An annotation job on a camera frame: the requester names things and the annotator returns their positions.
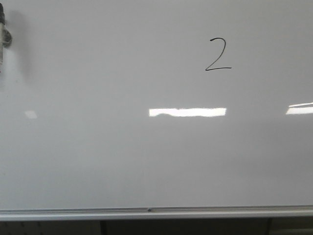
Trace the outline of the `grey cabinet under whiteboard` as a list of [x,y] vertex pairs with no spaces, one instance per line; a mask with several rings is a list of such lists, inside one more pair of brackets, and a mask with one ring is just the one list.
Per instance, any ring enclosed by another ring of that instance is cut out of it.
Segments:
[[312,217],[1,222],[2,235],[311,235]]

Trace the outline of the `black whiteboard marker pen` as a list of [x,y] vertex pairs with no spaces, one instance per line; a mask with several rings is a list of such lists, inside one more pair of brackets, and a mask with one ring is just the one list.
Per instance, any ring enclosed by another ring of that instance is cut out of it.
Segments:
[[3,72],[3,54],[4,48],[9,47],[12,42],[11,33],[5,26],[5,13],[2,3],[0,4],[0,72]]

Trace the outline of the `white whiteboard with aluminium frame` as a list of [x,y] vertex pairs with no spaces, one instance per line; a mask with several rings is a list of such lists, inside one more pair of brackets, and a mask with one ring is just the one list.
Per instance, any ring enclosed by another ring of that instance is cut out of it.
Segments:
[[1,221],[312,215],[312,1],[2,9]]

